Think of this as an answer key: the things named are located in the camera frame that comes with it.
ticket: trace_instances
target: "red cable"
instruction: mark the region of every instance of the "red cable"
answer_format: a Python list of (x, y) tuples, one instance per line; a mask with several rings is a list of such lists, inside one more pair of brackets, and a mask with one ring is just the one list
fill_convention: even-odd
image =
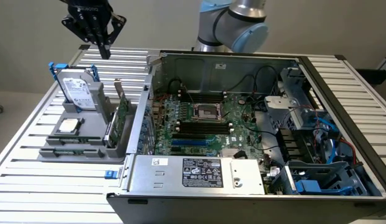
[(353, 164), (356, 164), (356, 150), (355, 150), (355, 147), (353, 147), (352, 144), (351, 144), (348, 141), (345, 141), (344, 139), (340, 139), (340, 142), (344, 143), (344, 144), (347, 144), (348, 147), (351, 148), (351, 150), (352, 150), (352, 156), (353, 156)]

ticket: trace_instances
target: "power supply label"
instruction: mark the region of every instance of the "power supply label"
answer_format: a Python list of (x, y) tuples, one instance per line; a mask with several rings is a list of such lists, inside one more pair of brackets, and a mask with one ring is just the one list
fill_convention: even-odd
[(223, 188), (220, 160), (183, 159), (181, 173), (187, 188)]

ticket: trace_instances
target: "capacitor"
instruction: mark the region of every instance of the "capacitor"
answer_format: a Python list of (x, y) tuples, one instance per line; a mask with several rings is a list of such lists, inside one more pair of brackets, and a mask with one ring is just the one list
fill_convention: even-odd
[(237, 104), (239, 104), (239, 105), (244, 105), (244, 104), (245, 104), (245, 101), (244, 101), (243, 99), (239, 99), (239, 100), (237, 100)]

